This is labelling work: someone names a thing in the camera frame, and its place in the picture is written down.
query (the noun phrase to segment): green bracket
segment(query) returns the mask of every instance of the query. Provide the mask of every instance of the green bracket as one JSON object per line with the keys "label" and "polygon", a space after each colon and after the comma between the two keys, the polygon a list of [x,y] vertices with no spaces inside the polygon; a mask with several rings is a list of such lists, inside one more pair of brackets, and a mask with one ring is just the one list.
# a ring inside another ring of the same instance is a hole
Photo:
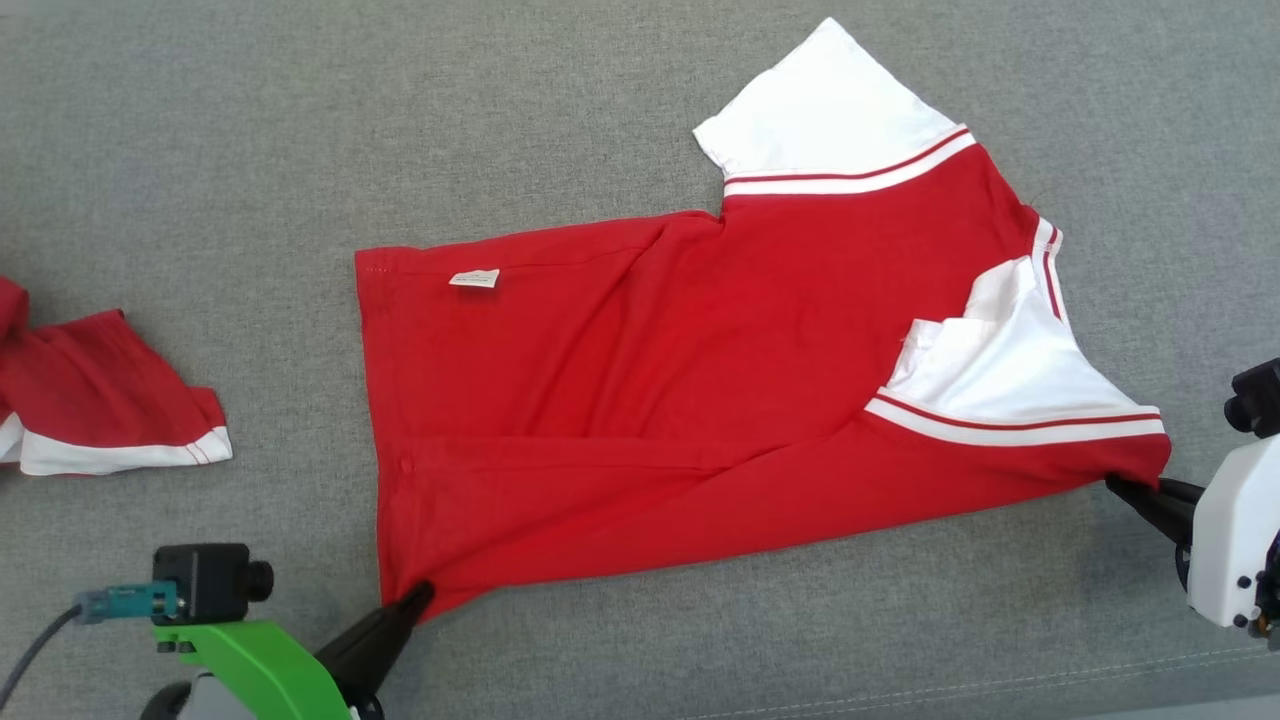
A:
{"label": "green bracket", "polygon": [[351,720],[329,671],[275,623],[166,625],[152,633],[184,651],[187,665],[207,667],[259,720]]}

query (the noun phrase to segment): red and white garment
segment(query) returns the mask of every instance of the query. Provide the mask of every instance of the red and white garment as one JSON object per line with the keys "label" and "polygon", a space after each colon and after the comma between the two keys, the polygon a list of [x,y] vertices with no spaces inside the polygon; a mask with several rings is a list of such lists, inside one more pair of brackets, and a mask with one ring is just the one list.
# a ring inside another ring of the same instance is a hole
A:
{"label": "red and white garment", "polygon": [[214,391],[187,387],[123,313],[29,328],[27,309],[0,277],[0,462],[104,475],[232,456]]}
{"label": "red and white garment", "polygon": [[357,255],[383,596],[717,560],[1155,483],[1062,233],[835,20],[696,131],[719,217]]}

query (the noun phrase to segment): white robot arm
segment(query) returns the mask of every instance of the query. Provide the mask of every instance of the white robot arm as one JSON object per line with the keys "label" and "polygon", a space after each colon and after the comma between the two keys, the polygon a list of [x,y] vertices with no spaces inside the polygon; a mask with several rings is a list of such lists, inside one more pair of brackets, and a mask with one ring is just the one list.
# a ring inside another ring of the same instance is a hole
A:
{"label": "white robot arm", "polygon": [[1231,451],[1208,487],[1161,480],[1151,489],[1119,478],[1107,487],[1174,541],[1188,605],[1280,651],[1280,357],[1240,373],[1231,388],[1228,421],[1258,439]]}

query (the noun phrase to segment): gray table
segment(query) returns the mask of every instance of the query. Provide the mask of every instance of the gray table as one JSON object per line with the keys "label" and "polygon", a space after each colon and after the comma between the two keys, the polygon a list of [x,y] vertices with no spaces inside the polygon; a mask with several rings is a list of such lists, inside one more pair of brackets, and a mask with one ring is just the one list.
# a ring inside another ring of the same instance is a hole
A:
{"label": "gray table", "polygon": [[[1280,352],[1272,0],[64,5],[0,19],[0,272],[37,322],[123,307],[218,388],[236,459],[0,471],[0,667],[163,543],[250,543],[279,580],[260,616],[311,646],[372,607],[352,251],[714,210],[689,131],[828,14],[1065,228],[1076,334],[1164,409],[1172,475],[1242,442],[1226,383]],[[184,675],[148,638],[65,632],[12,716],[136,714]],[[1068,717],[1277,682],[1093,488],[497,593],[421,628],[383,696],[433,719]]]}

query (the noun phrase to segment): white label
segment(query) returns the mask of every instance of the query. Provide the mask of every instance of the white label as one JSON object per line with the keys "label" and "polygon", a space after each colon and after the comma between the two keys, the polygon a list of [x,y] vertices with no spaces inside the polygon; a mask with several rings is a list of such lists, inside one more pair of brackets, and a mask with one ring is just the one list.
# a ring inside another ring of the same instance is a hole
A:
{"label": "white label", "polygon": [[466,287],[493,287],[497,283],[498,270],[471,270],[470,273],[458,273],[449,278],[449,284]]}

